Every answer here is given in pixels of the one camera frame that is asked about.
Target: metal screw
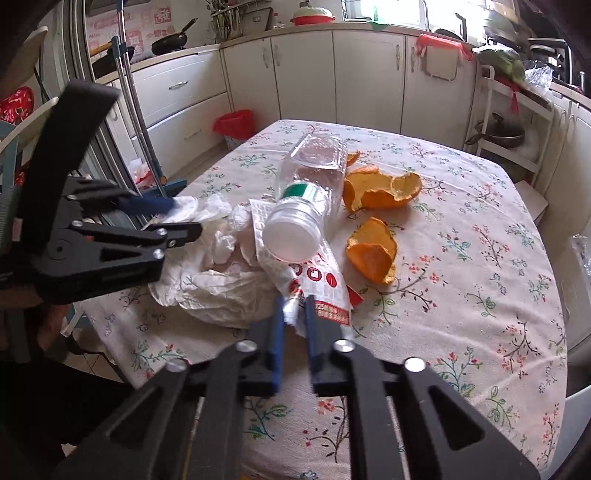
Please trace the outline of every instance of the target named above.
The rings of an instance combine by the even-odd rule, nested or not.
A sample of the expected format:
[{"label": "metal screw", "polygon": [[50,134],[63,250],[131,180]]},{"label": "metal screw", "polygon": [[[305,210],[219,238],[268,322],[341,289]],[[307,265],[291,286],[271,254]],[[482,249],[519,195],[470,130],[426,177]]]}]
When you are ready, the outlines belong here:
[{"label": "metal screw", "polygon": [[180,358],[173,358],[172,360],[166,362],[164,368],[169,372],[174,372],[177,374],[179,372],[184,372],[187,369],[187,364]]},{"label": "metal screw", "polygon": [[404,368],[406,368],[406,370],[409,372],[422,372],[425,370],[425,368],[427,368],[427,364],[422,358],[412,356],[411,358],[407,358],[404,361]]},{"label": "metal screw", "polygon": [[333,343],[333,348],[337,352],[348,353],[355,349],[355,344],[351,340],[337,340]]},{"label": "metal screw", "polygon": [[241,340],[236,344],[236,350],[243,353],[254,352],[257,348],[258,345],[252,340]]}]

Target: faucet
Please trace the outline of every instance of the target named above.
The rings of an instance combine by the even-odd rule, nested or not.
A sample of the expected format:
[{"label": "faucet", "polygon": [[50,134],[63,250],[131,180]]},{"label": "faucet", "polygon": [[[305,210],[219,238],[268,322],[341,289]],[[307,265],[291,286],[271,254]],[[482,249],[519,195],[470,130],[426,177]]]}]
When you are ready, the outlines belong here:
[{"label": "faucet", "polygon": [[430,32],[431,27],[429,26],[429,7],[427,6],[427,0],[420,0],[425,7],[425,30]]}]

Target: white bottle cap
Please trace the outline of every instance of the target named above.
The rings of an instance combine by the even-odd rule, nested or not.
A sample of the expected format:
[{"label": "white bottle cap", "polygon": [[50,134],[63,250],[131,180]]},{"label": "white bottle cap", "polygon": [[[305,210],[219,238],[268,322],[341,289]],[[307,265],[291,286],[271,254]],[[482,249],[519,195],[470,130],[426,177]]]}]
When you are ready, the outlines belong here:
[{"label": "white bottle cap", "polygon": [[320,248],[322,219],[312,206],[304,203],[278,205],[265,222],[262,241],[279,260],[305,262]]}]

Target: tablecloth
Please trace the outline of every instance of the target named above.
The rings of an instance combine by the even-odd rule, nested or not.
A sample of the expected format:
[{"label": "tablecloth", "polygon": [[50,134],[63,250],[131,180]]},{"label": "tablecloth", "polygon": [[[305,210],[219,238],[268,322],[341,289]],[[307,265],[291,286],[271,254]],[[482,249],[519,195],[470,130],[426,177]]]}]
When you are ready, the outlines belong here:
[{"label": "tablecloth", "polygon": [[[544,469],[560,434],[566,340],[560,302],[540,236],[509,177],[496,164],[400,135],[303,121],[278,121],[229,153],[184,194],[233,204],[274,194],[280,162],[307,131],[338,135],[358,165],[416,171],[420,195],[390,211],[340,212],[330,244],[347,283],[363,297],[356,341],[400,362],[420,356],[530,461]],[[370,216],[398,242],[397,278],[365,280],[346,261],[347,237]],[[84,302],[119,366],[136,385],[170,358],[209,359],[245,331],[165,309],[145,287]],[[249,478],[349,478],[343,398],[317,398],[306,343],[288,329],[282,392],[249,398],[243,470]]]}]

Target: orange peel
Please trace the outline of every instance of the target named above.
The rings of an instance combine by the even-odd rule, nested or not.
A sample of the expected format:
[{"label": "orange peel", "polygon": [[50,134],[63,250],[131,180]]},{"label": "orange peel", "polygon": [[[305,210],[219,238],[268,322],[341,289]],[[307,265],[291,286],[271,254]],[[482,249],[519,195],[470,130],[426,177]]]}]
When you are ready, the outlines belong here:
[{"label": "orange peel", "polygon": [[361,208],[398,208],[415,198],[422,188],[423,181],[415,172],[393,177],[371,165],[358,168],[345,177],[343,201],[350,212]]},{"label": "orange peel", "polygon": [[368,280],[387,285],[396,275],[398,245],[383,221],[371,217],[347,240],[346,255]]},{"label": "orange peel", "polygon": [[355,152],[355,153],[347,154],[347,168],[349,168],[356,161],[358,161],[360,156],[361,156],[361,152],[359,150],[357,150],[357,152]]}]

